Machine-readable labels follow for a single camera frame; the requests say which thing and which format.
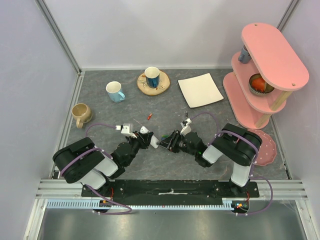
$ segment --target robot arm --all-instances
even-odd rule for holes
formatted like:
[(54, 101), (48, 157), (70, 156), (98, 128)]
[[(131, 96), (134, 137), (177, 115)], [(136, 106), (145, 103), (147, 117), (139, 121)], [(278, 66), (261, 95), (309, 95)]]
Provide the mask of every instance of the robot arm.
[(187, 118), (181, 123), (181, 132), (175, 130), (158, 145), (173, 153), (180, 150), (188, 153), (204, 168), (211, 167), (222, 155), (226, 155), (234, 162), (230, 181), (239, 188), (245, 187), (256, 150), (262, 144), (261, 138), (253, 132), (227, 123), (212, 144), (206, 146), (197, 133), (191, 131), (191, 122), (190, 118)]
[(155, 148), (158, 147), (159, 141), (154, 133), (144, 126), (139, 132), (133, 132), (131, 123), (118, 125), (116, 129), (121, 130), (127, 142), (120, 143), (111, 155), (97, 148), (89, 137), (66, 146), (54, 154), (53, 161), (67, 183), (81, 182), (97, 190), (106, 184), (108, 181), (106, 177), (115, 179), (123, 174), (125, 167), (131, 164), (139, 149), (147, 149), (150, 144)]

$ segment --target blue cup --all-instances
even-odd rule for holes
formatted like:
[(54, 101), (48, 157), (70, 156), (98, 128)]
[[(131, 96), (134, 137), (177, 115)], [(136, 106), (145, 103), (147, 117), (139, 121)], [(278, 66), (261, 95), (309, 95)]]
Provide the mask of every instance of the blue cup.
[(111, 100), (115, 103), (120, 103), (121, 101), (126, 99), (126, 96), (122, 91), (121, 83), (118, 81), (109, 82), (106, 85), (105, 90), (107, 91)]
[(241, 53), (238, 57), (238, 61), (243, 64), (247, 64), (250, 60), (251, 60), (250, 53), (248, 52), (248, 49), (246, 48), (246, 46), (243, 45), (241, 49)]
[(144, 71), (144, 75), (146, 78), (146, 83), (150, 88), (155, 89), (156, 87), (158, 87), (160, 76), (160, 71), (158, 68), (150, 66)]

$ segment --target white square plate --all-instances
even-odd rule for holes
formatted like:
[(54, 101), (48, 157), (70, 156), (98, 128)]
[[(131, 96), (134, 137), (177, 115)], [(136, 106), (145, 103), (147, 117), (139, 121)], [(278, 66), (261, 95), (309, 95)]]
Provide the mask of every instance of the white square plate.
[(178, 80), (178, 83), (190, 108), (201, 107), (224, 99), (210, 73)]

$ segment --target mug handle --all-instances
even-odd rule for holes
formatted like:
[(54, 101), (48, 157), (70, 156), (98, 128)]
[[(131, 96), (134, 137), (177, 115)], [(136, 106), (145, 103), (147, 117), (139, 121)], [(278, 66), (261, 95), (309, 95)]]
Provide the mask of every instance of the mug handle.
[(152, 79), (152, 86), (153, 86), (154, 88), (157, 87), (157, 81), (156, 81), (156, 79)]
[(238, 57), (238, 61), (242, 63), (242, 61), (244, 60), (245, 55), (240, 53), (240, 56)]
[(121, 101), (126, 99), (126, 96), (122, 92), (118, 92), (118, 94), (121, 96)]
[(76, 120), (76, 127), (77, 127), (78, 129), (82, 129), (83, 126), (84, 126), (84, 123), (81, 121), (80, 118), (78, 118), (78, 119)]

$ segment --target orange wire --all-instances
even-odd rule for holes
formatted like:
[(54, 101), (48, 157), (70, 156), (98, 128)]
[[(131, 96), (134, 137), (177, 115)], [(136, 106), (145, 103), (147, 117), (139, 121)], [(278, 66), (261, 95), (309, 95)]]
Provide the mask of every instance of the orange wire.
[(112, 200), (114, 198), (114, 188), (112, 187), (111, 188), (111, 196), (110, 196), (110, 199)]
[(247, 196), (247, 199), (245, 200), (245, 202), (248, 203), (250, 199), (250, 193), (248, 191), (246, 192), (246, 196)]

